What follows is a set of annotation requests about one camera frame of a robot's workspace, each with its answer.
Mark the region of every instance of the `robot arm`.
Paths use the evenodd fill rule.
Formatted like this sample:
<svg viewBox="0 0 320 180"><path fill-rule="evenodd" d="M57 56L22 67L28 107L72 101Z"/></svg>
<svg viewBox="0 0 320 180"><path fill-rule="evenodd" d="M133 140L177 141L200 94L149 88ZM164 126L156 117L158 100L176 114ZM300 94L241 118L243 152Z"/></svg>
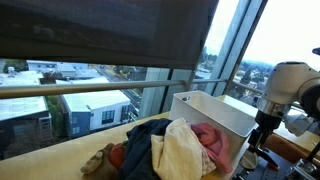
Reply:
<svg viewBox="0 0 320 180"><path fill-rule="evenodd" d="M255 121L259 126L251 132L248 140L249 147L240 160L240 165L245 173L241 173L239 177L245 176L249 171L256 168L259 156L277 166L260 149L260 146L273 130L279 127L282 119L290 119L288 112L291 109L291 104L295 101L300 102L308 116L319 120L319 99L320 74L317 71L302 62L283 62L278 64L271 73L266 89L258 103Z"/></svg>

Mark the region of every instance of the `white building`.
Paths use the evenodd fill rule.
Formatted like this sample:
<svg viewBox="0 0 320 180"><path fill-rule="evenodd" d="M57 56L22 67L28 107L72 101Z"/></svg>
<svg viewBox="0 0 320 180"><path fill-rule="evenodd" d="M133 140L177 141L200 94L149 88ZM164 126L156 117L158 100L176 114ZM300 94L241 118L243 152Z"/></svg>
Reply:
<svg viewBox="0 0 320 180"><path fill-rule="evenodd" d="M37 61L37 60L27 60L29 71L37 71L37 72L54 72L57 69L57 64L62 64L62 62L56 61ZM89 65L85 63L69 63L63 62L63 64L68 64L73 67L74 70L87 70L89 69Z"/></svg>
<svg viewBox="0 0 320 180"><path fill-rule="evenodd" d="M35 71L19 72L14 76L0 74L0 88L38 86L41 76ZM43 96L0 100L0 152L8 154L6 150L12 143L40 144L50 139L52 139L51 115Z"/></svg>
<svg viewBox="0 0 320 180"><path fill-rule="evenodd" d="M105 77L90 80L61 81L57 84L108 83ZM119 90L62 95L68 111L67 130L70 138L116 126L128 121L130 99Z"/></svg>
<svg viewBox="0 0 320 180"><path fill-rule="evenodd" d="M62 77L75 77L76 70L71 64L57 63L57 71L61 73Z"/></svg>

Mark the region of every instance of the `road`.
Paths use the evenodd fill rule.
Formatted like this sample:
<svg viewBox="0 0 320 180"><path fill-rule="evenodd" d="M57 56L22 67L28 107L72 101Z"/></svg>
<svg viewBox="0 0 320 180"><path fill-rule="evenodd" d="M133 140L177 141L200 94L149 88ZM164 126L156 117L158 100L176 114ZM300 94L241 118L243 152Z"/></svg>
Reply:
<svg viewBox="0 0 320 180"><path fill-rule="evenodd" d="M109 82L119 82L119 81L128 81L125 77L123 77L120 74L115 73L111 68L108 66L102 66L104 68L99 67L99 65L94 66L94 68L97 70L97 72L105 76ZM132 89L123 89L121 90L123 94L125 94L130 100L133 108L140 109L140 102L141 102L141 96L137 94Z"/></svg>

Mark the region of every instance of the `roller shade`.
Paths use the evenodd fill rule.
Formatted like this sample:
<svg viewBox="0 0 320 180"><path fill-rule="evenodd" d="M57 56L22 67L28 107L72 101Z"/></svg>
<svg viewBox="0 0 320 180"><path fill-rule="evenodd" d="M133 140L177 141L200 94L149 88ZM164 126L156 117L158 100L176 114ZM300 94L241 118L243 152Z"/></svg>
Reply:
<svg viewBox="0 0 320 180"><path fill-rule="evenodd" d="M217 0L0 0L0 56L195 69Z"/></svg>

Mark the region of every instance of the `building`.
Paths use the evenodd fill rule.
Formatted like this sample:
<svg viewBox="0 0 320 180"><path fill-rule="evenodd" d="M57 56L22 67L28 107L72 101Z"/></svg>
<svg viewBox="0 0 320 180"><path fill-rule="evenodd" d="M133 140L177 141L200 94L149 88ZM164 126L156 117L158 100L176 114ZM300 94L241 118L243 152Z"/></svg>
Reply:
<svg viewBox="0 0 320 180"><path fill-rule="evenodd" d="M101 77L95 69L77 69L74 79L92 79Z"/></svg>
<svg viewBox="0 0 320 180"><path fill-rule="evenodd" d="M57 84L108 83L105 77L90 80L61 81ZM100 91L61 96L68 114L65 115L69 138L128 122L130 99L121 91Z"/></svg>
<svg viewBox="0 0 320 180"><path fill-rule="evenodd" d="M0 74L0 87L37 86L41 77L35 71ZM0 100L1 159L41 148L51 139L51 115L43 96Z"/></svg>
<svg viewBox="0 0 320 180"><path fill-rule="evenodd" d="M62 77L75 77L76 70L69 63L57 63L57 72L61 73Z"/></svg>
<svg viewBox="0 0 320 180"><path fill-rule="evenodd" d="M55 61L36 61L36 60L27 60L29 71L37 71L37 72L55 72L58 64L62 64L62 62ZM87 70L89 69L89 65L86 63L68 63L63 62L64 65L68 65L73 67L73 70Z"/></svg>

